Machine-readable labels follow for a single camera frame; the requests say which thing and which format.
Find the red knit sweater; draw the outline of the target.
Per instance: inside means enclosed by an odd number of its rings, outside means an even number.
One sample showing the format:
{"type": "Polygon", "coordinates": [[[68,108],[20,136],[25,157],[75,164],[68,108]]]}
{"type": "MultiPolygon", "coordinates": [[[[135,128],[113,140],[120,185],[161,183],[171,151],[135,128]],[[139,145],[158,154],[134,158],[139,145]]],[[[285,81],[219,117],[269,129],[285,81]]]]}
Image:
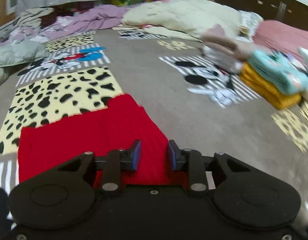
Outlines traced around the red knit sweater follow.
{"type": "Polygon", "coordinates": [[[129,94],[108,101],[99,111],[65,117],[52,124],[21,130],[19,181],[22,183],[84,152],[105,156],[115,149],[141,141],[141,157],[135,172],[125,172],[127,185],[186,185],[187,175],[174,172],[166,154],[167,137],[129,94]]]}

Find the cartoon patchwork bed cover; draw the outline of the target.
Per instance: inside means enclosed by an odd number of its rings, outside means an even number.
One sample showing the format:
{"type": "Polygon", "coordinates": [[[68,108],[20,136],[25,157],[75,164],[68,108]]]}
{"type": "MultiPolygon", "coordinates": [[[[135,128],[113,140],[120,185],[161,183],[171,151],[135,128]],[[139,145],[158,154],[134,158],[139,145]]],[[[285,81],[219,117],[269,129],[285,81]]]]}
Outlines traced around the cartoon patchwork bed cover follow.
{"type": "Polygon", "coordinates": [[[275,123],[277,110],[265,99],[244,93],[245,101],[222,108],[206,95],[189,92],[189,83],[170,65],[172,59],[200,62],[199,47],[172,51],[159,40],[129,41],[102,30],[96,41],[106,48],[109,69],[122,90],[180,147],[205,155],[225,152],[286,181],[301,195],[296,226],[308,225],[308,149],[301,151],[275,123]]]}

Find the pink pillow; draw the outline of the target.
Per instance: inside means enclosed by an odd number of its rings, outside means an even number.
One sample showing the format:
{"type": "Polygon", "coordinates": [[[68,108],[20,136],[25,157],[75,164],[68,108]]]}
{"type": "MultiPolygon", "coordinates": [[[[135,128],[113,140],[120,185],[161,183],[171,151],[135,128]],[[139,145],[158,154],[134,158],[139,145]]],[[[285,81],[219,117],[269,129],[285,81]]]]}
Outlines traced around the pink pillow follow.
{"type": "Polygon", "coordinates": [[[253,36],[255,44],[265,46],[271,50],[278,50],[291,54],[305,64],[304,58],[298,53],[298,48],[308,50],[308,31],[297,29],[275,20],[263,21],[253,36]]]}

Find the yellow folded garment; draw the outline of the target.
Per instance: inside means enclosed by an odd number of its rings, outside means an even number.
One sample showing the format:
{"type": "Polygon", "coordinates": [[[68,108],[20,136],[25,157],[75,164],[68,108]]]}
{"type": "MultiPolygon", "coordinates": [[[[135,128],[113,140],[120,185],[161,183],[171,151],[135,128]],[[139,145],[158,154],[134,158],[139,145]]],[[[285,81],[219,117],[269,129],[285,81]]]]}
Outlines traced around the yellow folded garment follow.
{"type": "Polygon", "coordinates": [[[257,92],[277,110],[289,108],[301,102],[301,94],[284,95],[273,83],[261,77],[247,62],[243,63],[239,77],[243,83],[257,92]]]}

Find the striped folded cloth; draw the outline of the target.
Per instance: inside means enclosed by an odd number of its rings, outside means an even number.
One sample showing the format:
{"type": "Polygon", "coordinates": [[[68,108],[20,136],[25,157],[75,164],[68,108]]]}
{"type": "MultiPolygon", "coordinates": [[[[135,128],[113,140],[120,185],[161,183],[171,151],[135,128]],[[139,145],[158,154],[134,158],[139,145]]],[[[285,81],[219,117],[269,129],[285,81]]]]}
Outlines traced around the striped folded cloth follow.
{"type": "Polygon", "coordinates": [[[54,11],[53,8],[32,8],[20,13],[14,20],[2,25],[0,31],[4,29],[14,30],[18,27],[40,27],[42,17],[51,14],[54,11]]]}

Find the mint folded garment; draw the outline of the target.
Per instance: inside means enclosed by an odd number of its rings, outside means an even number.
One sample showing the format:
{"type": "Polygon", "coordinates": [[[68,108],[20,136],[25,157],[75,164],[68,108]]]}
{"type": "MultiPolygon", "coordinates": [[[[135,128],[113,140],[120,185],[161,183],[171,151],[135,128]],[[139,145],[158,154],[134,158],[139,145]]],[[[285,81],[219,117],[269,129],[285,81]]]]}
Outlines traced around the mint folded garment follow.
{"type": "Polygon", "coordinates": [[[302,93],[308,88],[307,75],[296,69],[281,53],[267,54],[261,50],[255,50],[247,62],[284,95],[302,93]]]}

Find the dark wooden headboard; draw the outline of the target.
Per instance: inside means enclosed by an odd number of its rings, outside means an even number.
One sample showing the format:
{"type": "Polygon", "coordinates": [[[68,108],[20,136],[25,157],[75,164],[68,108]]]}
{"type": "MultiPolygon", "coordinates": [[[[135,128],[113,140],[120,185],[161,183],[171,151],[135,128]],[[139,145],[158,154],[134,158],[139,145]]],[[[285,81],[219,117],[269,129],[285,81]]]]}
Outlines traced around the dark wooden headboard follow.
{"type": "Polygon", "coordinates": [[[276,20],[308,31],[308,6],[297,0],[214,0],[236,10],[259,14],[265,20],[276,20]]]}

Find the light grey puffer jacket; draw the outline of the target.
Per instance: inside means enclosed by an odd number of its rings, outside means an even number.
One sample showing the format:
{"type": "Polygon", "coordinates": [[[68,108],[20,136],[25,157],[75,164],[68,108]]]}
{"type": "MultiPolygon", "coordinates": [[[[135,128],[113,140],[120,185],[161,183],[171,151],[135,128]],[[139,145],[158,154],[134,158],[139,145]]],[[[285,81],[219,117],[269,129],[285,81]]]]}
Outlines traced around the light grey puffer jacket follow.
{"type": "Polygon", "coordinates": [[[0,47],[0,85],[10,76],[10,71],[5,68],[32,63],[47,57],[49,52],[46,47],[35,41],[24,40],[20,43],[6,44],[0,47]]]}

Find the purple blanket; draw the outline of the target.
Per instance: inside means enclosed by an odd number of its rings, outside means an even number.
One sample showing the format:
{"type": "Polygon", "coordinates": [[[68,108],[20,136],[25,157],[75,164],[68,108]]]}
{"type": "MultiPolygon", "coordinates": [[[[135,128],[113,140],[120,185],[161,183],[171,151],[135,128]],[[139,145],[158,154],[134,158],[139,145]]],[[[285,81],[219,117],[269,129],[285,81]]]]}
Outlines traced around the purple blanket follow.
{"type": "Polygon", "coordinates": [[[117,7],[111,4],[94,7],[87,12],[76,16],[57,17],[56,21],[48,27],[19,26],[7,35],[5,44],[17,44],[24,40],[46,43],[51,40],[69,35],[81,34],[92,30],[111,29],[121,23],[126,14],[125,7],[117,7]]]}

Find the beige folded garment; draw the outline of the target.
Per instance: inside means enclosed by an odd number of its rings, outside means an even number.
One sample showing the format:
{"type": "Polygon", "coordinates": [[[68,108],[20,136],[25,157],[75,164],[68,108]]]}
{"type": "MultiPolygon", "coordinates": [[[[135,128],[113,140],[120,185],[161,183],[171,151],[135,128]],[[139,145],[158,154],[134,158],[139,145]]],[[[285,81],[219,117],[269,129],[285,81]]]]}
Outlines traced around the beige folded garment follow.
{"type": "Polygon", "coordinates": [[[272,53],[269,48],[254,44],[253,42],[227,37],[224,29],[219,24],[207,29],[201,35],[201,40],[209,48],[242,61],[246,61],[255,51],[262,51],[266,54],[272,53]]]}

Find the cream fluffy blanket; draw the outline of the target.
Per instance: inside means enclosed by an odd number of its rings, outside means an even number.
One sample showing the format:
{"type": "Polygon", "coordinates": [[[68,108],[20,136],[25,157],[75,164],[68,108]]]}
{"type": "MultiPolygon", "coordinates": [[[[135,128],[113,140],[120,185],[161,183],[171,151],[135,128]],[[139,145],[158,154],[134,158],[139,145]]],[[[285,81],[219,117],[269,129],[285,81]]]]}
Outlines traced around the cream fluffy blanket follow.
{"type": "Polygon", "coordinates": [[[122,24],[143,27],[148,34],[199,39],[208,29],[221,27],[228,37],[239,34],[239,11],[208,0],[166,0],[142,3],[130,9],[122,24]]]}

